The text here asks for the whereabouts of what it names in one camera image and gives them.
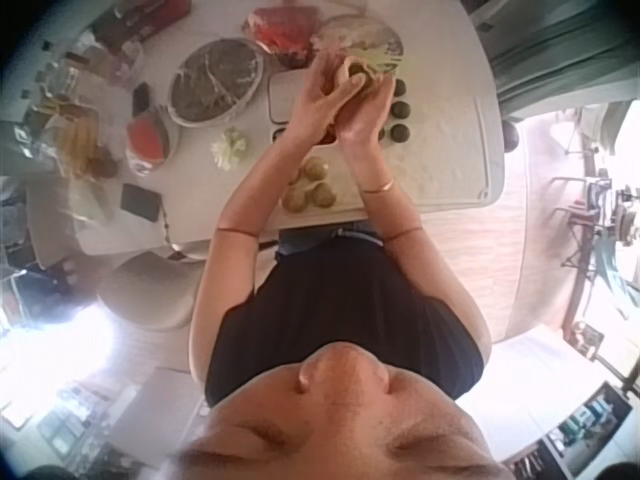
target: gold bracelet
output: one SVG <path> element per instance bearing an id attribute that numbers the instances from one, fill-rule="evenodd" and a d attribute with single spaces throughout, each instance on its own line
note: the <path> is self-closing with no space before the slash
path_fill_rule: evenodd
<path id="1" fill-rule="evenodd" d="M 389 183 L 383 185 L 382 187 L 380 187 L 377 190 L 360 190 L 360 192 L 365 194 L 365 195 L 379 195 L 380 193 L 388 192 L 389 190 L 391 190 L 391 188 L 393 187 L 393 185 L 395 183 L 396 183 L 395 180 L 392 178 L 389 181 Z"/>

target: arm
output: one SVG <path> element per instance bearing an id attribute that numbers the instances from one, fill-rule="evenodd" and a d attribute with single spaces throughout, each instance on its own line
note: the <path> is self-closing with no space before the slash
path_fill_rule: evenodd
<path id="1" fill-rule="evenodd" d="M 308 71 L 302 94 L 285 134 L 256 162 L 233 192 L 218 219 L 211 240 L 193 313 L 189 363 L 204 385 L 224 315 L 245 302 L 254 285 L 258 237 L 280 197 L 311 147 L 324 136 L 338 110 L 364 84 L 358 77 L 331 92 L 326 82 L 340 59 L 320 54 Z"/>
<path id="2" fill-rule="evenodd" d="M 350 102 L 341 112 L 337 127 L 345 160 L 362 192 L 369 218 L 385 240 L 387 253 L 418 291 L 451 308 L 477 343 L 486 363 L 491 337 L 480 309 L 422 227 L 409 196 L 391 183 L 393 176 L 377 135 L 386 120 L 393 88 L 393 78 L 387 76 L 376 91 L 359 103 Z"/>

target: bracelet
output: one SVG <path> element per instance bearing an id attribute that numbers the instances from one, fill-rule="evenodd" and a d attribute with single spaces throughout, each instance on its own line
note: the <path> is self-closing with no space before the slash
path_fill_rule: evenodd
<path id="1" fill-rule="evenodd" d="M 393 235 L 391 237 L 385 238 L 384 242 L 385 243 L 391 243 L 391 242 L 394 242 L 394 241 L 398 240 L 399 238 L 406 237 L 407 235 L 410 235 L 410 234 L 415 233 L 415 232 L 420 232 L 422 230 L 424 230 L 423 227 L 414 227 L 414 228 L 410 228 L 408 230 L 403 230 L 400 233 L 396 233 L 395 235 Z"/>
<path id="2" fill-rule="evenodd" d="M 389 183 L 386 183 L 377 190 L 360 190 L 360 193 L 363 193 L 365 195 L 379 195 L 380 193 L 388 192 L 389 190 L 391 190 L 395 183 L 395 180 L 392 178 Z"/>
<path id="3" fill-rule="evenodd" d="M 258 239 L 258 235 L 255 235 L 255 234 L 249 233 L 249 232 L 243 232 L 242 230 L 236 230 L 235 228 L 216 228 L 216 232 L 235 233 L 235 234 L 238 234 L 238 235 L 244 235 L 245 237 L 255 238 L 256 240 Z"/>

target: hand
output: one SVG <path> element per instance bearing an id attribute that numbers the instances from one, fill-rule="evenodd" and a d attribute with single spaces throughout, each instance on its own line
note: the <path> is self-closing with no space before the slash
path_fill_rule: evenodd
<path id="1" fill-rule="evenodd" d="M 320 52 L 309 68 L 302 92 L 296 100 L 285 135 L 309 147 L 322 140 L 340 109 L 363 87 L 364 74 L 355 75 L 338 88 L 334 87 L 336 71 L 344 57 Z"/>
<path id="2" fill-rule="evenodd" d="M 378 133 L 389 116 L 395 78 L 387 74 L 366 94 L 347 103 L 336 118 L 336 135 L 343 148 L 378 144 Z"/>

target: table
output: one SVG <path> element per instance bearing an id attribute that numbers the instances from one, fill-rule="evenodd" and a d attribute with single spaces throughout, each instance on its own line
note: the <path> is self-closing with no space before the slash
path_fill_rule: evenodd
<path id="1" fill-rule="evenodd" d="M 158 102 L 165 101 L 174 72 L 191 52 L 216 38 L 241 36 L 240 26 L 251 11 L 279 3 L 275 0 L 194 0 L 187 18 L 145 42 L 142 80 L 151 85 Z M 306 3 L 318 4 L 325 18 L 353 13 L 320 0 Z M 406 49 L 405 61 L 412 62 L 420 74 L 412 84 L 423 84 L 421 89 L 429 94 L 429 102 L 422 105 L 424 108 L 415 109 L 424 117 L 422 129 L 414 130 L 414 137 L 423 139 L 422 143 L 414 143 L 420 151 L 399 150 L 401 147 L 392 145 L 385 155 L 398 157 L 397 152 L 404 152 L 403 155 L 455 159 L 464 152 L 466 158 L 488 165 L 487 182 L 491 188 L 486 198 L 473 205 L 447 202 L 446 199 L 434 201 L 421 208 L 421 213 L 492 204 L 504 187 L 501 119 L 489 62 L 464 9 L 452 0 L 405 0 L 402 8 L 391 0 L 370 0 L 369 13 L 384 18 L 401 34 Z M 211 157 L 210 145 L 226 126 L 182 129 L 176 154 L 160 169 L 139 178 L 123 167 L 120 178 L 104 183 L 113 217 L 100 225 L 76 228 L 82 250 L 89 255 L 101 255 L 166 245 L 162 221 L 152 224 L 118 208 L 123 182 L 138 184 L 162 195 L 171 243 L 209 239 L 226 200 L 270 144 L 275 128 L 268 120 L 267 84 L 263 79 L 246 110 L 231 123 L 250 132 L 250 158 L 238 169 L 223 175 Z M 429 112 L 438 115 L 429 117 Z M 433 141 L 425 144 L 424 139 Z M 464 176 L 465 172 L 456 174 Z M 269 229 L 352 221 L 365 216 L 363 208 L 327 212 L 305 219 L 276 212 L 269 222 Z"/>

